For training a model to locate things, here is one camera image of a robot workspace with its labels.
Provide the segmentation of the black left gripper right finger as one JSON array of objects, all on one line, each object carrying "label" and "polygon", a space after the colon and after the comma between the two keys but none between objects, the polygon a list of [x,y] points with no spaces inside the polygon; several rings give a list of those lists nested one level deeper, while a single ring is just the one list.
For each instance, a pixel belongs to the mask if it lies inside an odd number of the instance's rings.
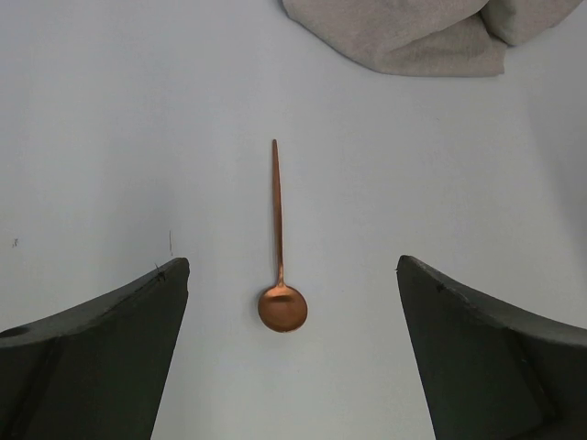
[{"label": "black left gripper right finger", "polygon": [[411,256],[400,257],[396,274],[437,439],[585,438],[585,329]]}]

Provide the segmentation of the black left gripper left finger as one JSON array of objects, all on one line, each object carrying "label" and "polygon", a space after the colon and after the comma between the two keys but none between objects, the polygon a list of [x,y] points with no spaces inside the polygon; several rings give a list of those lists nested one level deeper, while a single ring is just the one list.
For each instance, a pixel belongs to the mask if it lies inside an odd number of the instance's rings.
[{"label": "black left gripper left finger", "polygon": [[149,439],[188,301],[186,258],[1,333],[4,439]]}]

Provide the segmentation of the grey cloth napkin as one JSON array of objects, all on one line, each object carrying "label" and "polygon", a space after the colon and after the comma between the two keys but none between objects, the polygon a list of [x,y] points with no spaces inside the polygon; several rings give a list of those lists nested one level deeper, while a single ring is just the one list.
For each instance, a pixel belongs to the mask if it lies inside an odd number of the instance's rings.
[{"label": "grey cloth napkin", "polygon": [[285,1],[287,16],[379,73],[493,77],[505,51],[557,26],[579,0]]}]

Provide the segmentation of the copper spoon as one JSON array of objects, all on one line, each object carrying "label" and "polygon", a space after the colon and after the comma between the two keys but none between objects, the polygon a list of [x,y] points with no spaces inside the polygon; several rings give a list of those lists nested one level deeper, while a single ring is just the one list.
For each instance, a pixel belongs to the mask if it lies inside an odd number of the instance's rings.
[{"label": "copper spoon", "polygon": [[260,295],[258,315],[272,331],[288,333],[299,329],[305,323],[308,306],[302,293],[288,286],[284,280],[281,175],[276,139],[271,143],[271,171],[276,282]]}]

